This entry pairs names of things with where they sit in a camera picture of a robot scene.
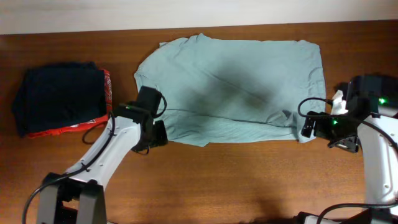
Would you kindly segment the light blue t-shirt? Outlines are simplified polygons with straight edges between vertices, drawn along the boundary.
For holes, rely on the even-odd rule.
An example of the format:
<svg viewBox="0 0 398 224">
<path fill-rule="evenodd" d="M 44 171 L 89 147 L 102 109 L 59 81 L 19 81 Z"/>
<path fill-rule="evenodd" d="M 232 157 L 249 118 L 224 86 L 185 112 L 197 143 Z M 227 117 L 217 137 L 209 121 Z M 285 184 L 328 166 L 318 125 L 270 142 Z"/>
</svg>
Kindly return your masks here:
<svg viewBox="0 0 398 224">
<path fill-rule="evenodd" d="M 320 47 L 305 40 L 179 38 L 161 43 L 134 78 L 164 95 L 168 138 L 194 146 L 305 143 L 303 114 L 325 110 Z"/>
</svg>

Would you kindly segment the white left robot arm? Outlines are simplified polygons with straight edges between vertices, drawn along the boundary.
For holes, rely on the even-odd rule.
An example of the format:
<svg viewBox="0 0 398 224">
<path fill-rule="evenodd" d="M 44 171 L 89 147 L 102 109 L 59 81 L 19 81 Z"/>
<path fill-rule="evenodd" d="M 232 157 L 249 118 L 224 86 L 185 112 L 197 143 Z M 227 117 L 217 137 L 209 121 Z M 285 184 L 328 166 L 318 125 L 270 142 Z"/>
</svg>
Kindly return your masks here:
<svg viewBox="0 0 398 224">
<path fill-rule="evenodd" d="M 158 103 L 120 105 L 100 137 L 65 173 L 49 173 L 34 192 L 37 223 L 107 223 L 104 192 L 126 154 L 168 143 Z"/>
</svg>

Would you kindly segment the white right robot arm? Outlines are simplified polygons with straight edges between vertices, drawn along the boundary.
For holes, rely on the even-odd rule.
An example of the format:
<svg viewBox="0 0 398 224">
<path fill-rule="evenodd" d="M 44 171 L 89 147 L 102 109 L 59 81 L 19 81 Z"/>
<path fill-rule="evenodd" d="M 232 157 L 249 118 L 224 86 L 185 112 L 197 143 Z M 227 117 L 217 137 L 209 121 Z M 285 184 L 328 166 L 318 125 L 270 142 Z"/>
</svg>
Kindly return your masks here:
<svg viewBox="0 0 398 224">
<path fill-rule="evenodd" d="M 302 135 L 326 139 L 329 148 L 363 153 L 366 201 L 332 205 L 319 215 L 300 212 L 296 223 L 397 223 L 397 79 L 367 74 L 343 83 L 309 111 Z"/>
</svg>

